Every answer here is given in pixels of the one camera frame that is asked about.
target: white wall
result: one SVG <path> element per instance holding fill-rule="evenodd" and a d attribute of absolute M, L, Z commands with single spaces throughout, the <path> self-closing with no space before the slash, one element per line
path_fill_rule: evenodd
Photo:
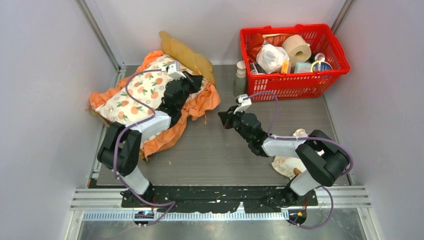
<path fill-rule="evenodd" d="M 424 1 L 357 1 L 337 32 L 351 71 L 325 94 L 386 239 L 421 239 Z"/>
<path fill-rule="evenodd" d="M 165 30 L 218 64 L 241 59 L 240 29 L 326 23 L 345 0 L 87 0 L 117 59 L 141 64 Z"/>
<path fill-rule="evenodd" d="M 101 130 L 88 97 L 115 70 L 74 0 L 0 5 L 0 239 L 63 239 Z"/>

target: white arm segment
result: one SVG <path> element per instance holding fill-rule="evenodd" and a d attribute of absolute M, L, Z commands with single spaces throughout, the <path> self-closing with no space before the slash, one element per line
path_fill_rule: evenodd
<path fill-rule="evenodd" d="M 296 149 L 303 144 L 305 140 L 276 140 L 268 137 L 262 145 L 262 149 L 268 156 L 287 156 L 299 158 Z M 315 181 L 308 170 L 297 175 L 290 183 L 290 188 L 299 196 L 307 194 L 312 189 L 318 187 L 319 184 Z"/>
<path fill-rule="evenodd" d="M 140 123 L 134 127 L 132 130 L 137 130 L 141 133 L 141 142 L 144 142 L 149 137 L 153 136 L 156 133 L 167 130 L 171 124 L 171 117 L 164 113 L 163 111 L 156 111 L 153 119 Z"/>
<path fill-rule="evenodd" d="M 151 120 L 140 123 L 131 128 L 132 130 L 137 130 L 141 133 L 141 142 L 144 142 L 150 136 L 153 136 L 154 134 L 161 131 L 165 131 L 170 127 L 171 117 L 168 114 L 164 113 L 163 111 L 156 111 L 155 113 L 156 115 Z M 130 174 L 120 177 L 138 195 L 143 195 L 150 184 L 149 180 L 145 178 L 138 166 L 134 168 Z"/>
<path fill-rule="evenodd" d="M 315 179 L 312 178 L 308 170 L 303 171 L 301 174 L 294 177 L 293 181 L 290 184 L 291 190 L 299 196 L 307 194 L 312 189 L 320 186 Z"/>
<path fill-rule="evenodd" d="M 263 141 L 262 149 L 270 156 L 287 156 L 292 158 L 299 158 L 296 149 L 299 145 L 303 144 L 305 140 L 276 140 L 268 137 Z"/>
<path fill-rule="evenodd" d="M 120 178 L 122 178 L 122 180 L 128 186 L 130 186 L 138 195 L 143 195 L 150 184 L 149 180 L 145 178 L 138 166 L 134 168 L 134 170 L 130 174 L 126 176 L 121 176 Z"/>

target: tin can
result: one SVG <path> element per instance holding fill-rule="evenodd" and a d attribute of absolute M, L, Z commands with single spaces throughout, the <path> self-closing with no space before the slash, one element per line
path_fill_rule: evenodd
<path fill-rule="evenodd" d="M 325 61 L 325 60 L 326 60 L 326 56 L 322 52 L 312 54 L 309 58 L 309 62 L 311 63 L 314 63 L 316 61 Z"/>

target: toilet paper roll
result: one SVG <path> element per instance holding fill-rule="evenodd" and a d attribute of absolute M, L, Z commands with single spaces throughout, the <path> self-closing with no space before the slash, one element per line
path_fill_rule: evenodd
<path fill-rule="evenodd" d="M 300 35 L 289 36 L 282 48 L 288 53 L 292 66 L 306 62 L 311 57 L 311 48 Z"/>

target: cylindrical container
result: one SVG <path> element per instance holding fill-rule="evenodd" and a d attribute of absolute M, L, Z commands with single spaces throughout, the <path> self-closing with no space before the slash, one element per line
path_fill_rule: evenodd
<path fill-rule="evenodd" d="M 246 64 L 245 61 L 237 62 L 237 73 L 234 78 L 234 96 L 246 93 Z"/>
<path fill-rule="evenodd" d="M 312 64 L 316 61 L 325 61 L 326 60 L 326 56 L 324 55 L 324 53 L 322 52 L 318 52 L 315 54 L 312 54 L 309 58 L 309 62 Z"/>

